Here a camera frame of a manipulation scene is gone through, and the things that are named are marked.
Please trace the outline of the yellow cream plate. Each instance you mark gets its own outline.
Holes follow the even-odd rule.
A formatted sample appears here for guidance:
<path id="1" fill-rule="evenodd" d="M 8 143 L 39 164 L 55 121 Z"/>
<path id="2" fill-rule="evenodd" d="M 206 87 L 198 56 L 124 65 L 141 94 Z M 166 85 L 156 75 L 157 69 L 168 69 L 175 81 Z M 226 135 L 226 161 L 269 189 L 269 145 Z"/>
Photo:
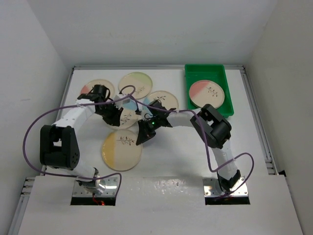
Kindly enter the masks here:
<path id="1" fill-rule="evenodd" d="M 136 145 L 137 134 L 130 130 L 117 130 L 105 139 L 101 153 L 105 164 L 115 171 L 128 171 L 141 160 L 142 145 Z"/>

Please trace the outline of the pink cream plate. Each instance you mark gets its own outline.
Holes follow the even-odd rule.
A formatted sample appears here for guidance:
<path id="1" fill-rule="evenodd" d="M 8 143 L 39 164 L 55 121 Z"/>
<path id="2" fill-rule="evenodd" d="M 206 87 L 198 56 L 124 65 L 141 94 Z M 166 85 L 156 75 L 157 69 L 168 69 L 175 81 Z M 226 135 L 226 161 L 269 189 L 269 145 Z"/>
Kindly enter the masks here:
<path id="1" fill-rule="evenodd" d="M 89 83 L 87 83 L 86 85 L 82 87 L 80 94 L 89 93 L 95 85 L 103 85 L 107 87 L 111 93 L 110 98 L 113 98 L 115 96 L 115 88 L 113 84 L 106 79 L 95 79 L 95 80 L 90 81 Z"/>
<path id="2" fill-rule="evenodd" d="M 225 94 L 217 83 L 210 80 L 200 80 L 189 88 L 189 97 L 191 102 L 199 108 L 210 104 L 217 109 L 224 103 Z"/>

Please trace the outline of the pink cream plate front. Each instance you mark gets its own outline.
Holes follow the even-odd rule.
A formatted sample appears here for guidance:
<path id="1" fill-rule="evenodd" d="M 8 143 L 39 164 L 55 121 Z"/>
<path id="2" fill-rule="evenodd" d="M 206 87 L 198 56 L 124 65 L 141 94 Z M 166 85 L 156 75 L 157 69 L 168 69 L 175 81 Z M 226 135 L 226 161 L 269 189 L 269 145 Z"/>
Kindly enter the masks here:
<path id="1" fill-rule="evenodd" d="M 199 108 L 210 104 L 217 109 L 224 103 L 225 94 L 217 83 L 210 80 L 200 80 L 189 88 L 189 97 L 191 102 Z"/>

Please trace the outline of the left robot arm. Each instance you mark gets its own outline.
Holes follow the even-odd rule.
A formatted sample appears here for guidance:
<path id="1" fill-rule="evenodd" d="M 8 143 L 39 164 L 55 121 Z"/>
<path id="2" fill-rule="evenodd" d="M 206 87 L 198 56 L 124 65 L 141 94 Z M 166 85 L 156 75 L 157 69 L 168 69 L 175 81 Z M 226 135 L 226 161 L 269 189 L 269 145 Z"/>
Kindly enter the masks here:
<path id="1" fill-rule="evenodd" d="M 79 186 L 92 194 L 104 192 L 99 171 L 80 159 L 76 132 L 93 114 L 102 117 L 110 126 L 119 126 L 123 108 L 113 103 L 111 92 L 104 85 L 95 85 L 87 94 L 81 94 L 76 105 L 52 125 L 40 131 L 40 162 L 74 176 Z"/>

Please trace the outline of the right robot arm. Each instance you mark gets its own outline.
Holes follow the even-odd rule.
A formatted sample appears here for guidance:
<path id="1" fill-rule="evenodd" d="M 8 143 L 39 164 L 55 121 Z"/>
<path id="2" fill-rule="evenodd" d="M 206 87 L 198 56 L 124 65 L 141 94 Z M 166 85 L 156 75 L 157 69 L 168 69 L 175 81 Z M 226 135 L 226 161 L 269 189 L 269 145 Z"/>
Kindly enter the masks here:
<path id="1" fill-rule="evenodd" d="M 161 102 L 156 100 L 146 105 L 151 117 L 138 121 L 138 137 L 136 145 L 143 144 L 156 135 L 160 127 L 192 127 L 199 134 L 206 147 L 212 149 L 218 168 L 216 172 L 218 182 L 224 192 L 229 193 L 239 181 L 241 173 L 237 168 L 230 148 L 231 125 L 230 123 L 210 104 L 204 105 L 196 110 L 167 110 Z"/>

